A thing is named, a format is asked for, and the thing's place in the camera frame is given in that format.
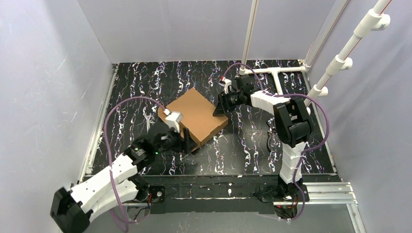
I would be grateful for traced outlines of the brown cardboard box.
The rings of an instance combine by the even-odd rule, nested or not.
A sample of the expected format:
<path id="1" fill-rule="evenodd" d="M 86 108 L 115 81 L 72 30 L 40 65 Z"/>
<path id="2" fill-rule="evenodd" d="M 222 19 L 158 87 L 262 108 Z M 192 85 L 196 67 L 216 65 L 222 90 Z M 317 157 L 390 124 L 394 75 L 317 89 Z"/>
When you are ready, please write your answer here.
<path id="1" fill-rule="evenodd" d="M 213 116 L 215 106 L 195 88 L 172 101 L 166 108 L 183 115 L 179 123 L 180 136 L 185 136 L 184 129 L 189 131 L 189 141 L 180 141 L 177 148 L 172 149 L 175 152 L 189 153 L 197 150 L 228 125 L 228 117 Z"/>

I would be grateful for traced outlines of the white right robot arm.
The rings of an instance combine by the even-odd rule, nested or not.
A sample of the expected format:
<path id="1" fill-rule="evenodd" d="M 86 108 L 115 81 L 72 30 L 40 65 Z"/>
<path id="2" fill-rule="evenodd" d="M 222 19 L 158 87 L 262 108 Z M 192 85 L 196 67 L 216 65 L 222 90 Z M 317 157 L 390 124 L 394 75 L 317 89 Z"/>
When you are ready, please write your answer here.
<path id="1" fill-rule="evenodd" d="M 313 130 L 304 101 L 259 90 L 244 76 L 238 77 L 236 82 L 238 88 L 234 88 L 226 77 L 219 79 L 223 92 L 218 95 L 213 116 L 222 116 L 242 104 L 272 114 L 283 150 L 279 176 L 284 184 L 297 183 L 302 178 L 302 152 Z"/>

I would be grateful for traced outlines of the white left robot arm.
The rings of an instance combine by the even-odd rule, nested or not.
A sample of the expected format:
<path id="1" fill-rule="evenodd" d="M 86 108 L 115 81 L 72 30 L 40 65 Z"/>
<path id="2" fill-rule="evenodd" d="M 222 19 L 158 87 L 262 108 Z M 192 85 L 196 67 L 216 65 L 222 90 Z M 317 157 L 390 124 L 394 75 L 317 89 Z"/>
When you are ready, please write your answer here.
<path id="1" fill-rule="evenodd" d="M 135 139 L 113 163 L 87 181 L 57 190 L 50 216 L 63 233 L 83 233 L 99 215 L 124 202 L 136 200 L 150 209 L 163 203 L 164 186 L 147 183 L 139 172 L 162 152 L 190 152 L 189 130 L 173 129 Z"/>

